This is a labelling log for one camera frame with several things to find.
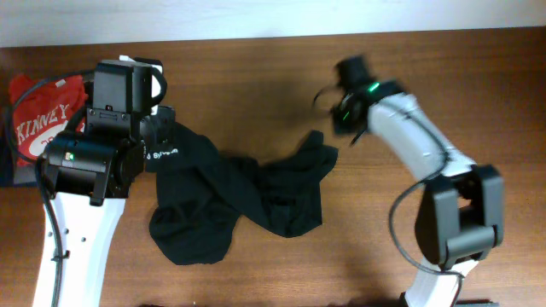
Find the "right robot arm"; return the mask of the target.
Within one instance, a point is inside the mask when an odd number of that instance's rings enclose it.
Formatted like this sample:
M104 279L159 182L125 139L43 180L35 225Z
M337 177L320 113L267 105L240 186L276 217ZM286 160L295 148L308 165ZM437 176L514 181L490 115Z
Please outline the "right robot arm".
M422 111L416 96L396 80L373 77L362 56L345 58L335 69L343 91L330 111L335 132L356 139L378 136L415 178L388 213L389 235L416 269L399 305L462 305L464 280L503 241L502 175L458 150ZM416 190L422 191L415 220L421 261L402 247L394 225L396 210Z

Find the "black polo shirt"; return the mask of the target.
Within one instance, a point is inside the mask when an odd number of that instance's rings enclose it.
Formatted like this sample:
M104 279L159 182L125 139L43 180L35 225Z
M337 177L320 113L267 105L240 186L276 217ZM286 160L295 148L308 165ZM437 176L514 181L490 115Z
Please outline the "black polo shirt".
M337 159L319 130L293 154L261 165L177 124L171 143L146 154L157 193L149 234L175 265L222 261L240 217L284 238L305 235L322 225L320 183Z

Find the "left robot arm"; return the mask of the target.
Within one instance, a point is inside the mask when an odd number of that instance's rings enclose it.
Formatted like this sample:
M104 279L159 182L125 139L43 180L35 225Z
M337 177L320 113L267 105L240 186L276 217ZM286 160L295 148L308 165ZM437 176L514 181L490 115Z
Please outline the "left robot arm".
M90 101L35 166L44 202L44 248L35 306L97 306L109 248L130 187L151 148L172 139L175 111L159 60L104 60Z

